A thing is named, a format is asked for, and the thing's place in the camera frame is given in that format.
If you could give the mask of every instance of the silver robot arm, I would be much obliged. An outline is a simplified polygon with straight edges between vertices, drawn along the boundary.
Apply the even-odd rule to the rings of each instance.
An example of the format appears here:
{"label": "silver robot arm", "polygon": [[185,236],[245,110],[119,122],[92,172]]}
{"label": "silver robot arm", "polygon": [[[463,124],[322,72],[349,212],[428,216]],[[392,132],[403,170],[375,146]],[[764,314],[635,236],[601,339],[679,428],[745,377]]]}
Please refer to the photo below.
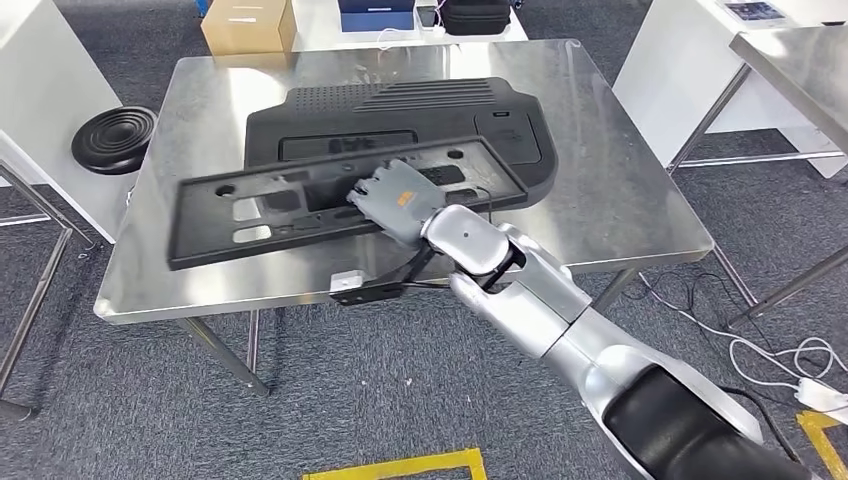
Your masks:
{"label": "silver robot arm", "polygon": [[[457,297],[577,390],[634,478],[814,478],[763,448],[757,420],[715,384],[592,309],[569,269],[533,239],[463,206],[445,207],[416,175],[393,161],[348,199],[398,241],[453,259]],[[350,272],[339,278],[349,281]],[[346,287],[334,280],[333,288]]]}

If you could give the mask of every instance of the cardboard box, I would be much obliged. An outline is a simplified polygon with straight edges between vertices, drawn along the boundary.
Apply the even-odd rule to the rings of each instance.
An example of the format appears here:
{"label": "cardboard box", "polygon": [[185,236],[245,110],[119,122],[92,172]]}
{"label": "cardboard box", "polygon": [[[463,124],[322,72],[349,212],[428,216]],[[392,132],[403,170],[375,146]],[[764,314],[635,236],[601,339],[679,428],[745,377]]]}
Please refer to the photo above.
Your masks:
{"label": "cardboard box", "polygon": [[212,55],[290,52],[292,0],[215,0],[201,24]]}

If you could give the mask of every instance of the white connector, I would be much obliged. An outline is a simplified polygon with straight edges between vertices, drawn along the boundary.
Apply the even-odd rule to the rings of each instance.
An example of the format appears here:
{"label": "white connector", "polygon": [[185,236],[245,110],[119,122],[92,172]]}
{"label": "white connector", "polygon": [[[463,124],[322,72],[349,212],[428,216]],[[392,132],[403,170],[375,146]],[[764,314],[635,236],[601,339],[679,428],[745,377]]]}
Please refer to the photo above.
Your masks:
{"label": "white connector", "polygon": [[848,395],[816,380],[802,378],[795,398],[813,410],[848,425]]}

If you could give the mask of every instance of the black rubber disc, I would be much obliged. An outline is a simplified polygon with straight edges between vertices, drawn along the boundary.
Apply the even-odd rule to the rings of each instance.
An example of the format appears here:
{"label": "black rubber disc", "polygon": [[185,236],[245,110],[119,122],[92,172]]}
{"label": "black rubber disc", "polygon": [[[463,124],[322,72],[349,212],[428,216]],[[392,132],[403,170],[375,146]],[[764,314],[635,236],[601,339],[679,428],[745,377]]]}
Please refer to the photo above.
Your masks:
{"label": "black rubber disc", "polygon": [[71,153],[83,168],[103,175],[123,175],[141,168],[156,127],[156,114],[144,107],[118,107],[83,125]]}

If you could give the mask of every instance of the yellow floor line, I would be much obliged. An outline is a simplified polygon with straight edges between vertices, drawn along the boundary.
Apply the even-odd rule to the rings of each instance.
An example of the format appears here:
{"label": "yellow floor line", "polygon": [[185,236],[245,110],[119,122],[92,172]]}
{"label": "yellow floor line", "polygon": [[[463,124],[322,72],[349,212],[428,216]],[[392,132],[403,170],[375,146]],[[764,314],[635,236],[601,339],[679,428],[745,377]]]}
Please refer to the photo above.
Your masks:
{"label": "yellow floor line", "polygon": [[479,448],[343,468],[328,472],[309,473],[303,476],[303,480],[382,480],[385,478],[417,475],[434,470],[450,470],[462,467],[469,469],[471,480],[486,480],[483,455],[480,453]]}
{"label": "yellow floor line", "polygon": [[804,433],[810,437],[810,443],[819,452],[819,456],[822,458],[825,466],[830,470],[830,474],[833,475],[833,480],[848,480],[848,469],[845,468],[845,463],[842,462],[842,458],[836,453],[836,449],[833,448],[833,444],[830,443],[830,440],[828,440],[827,435],[824,433],[825,428],[842,424],[823,413],[811,411],[801,412],[796,418],[798,419],[798,425],[801,425]]}

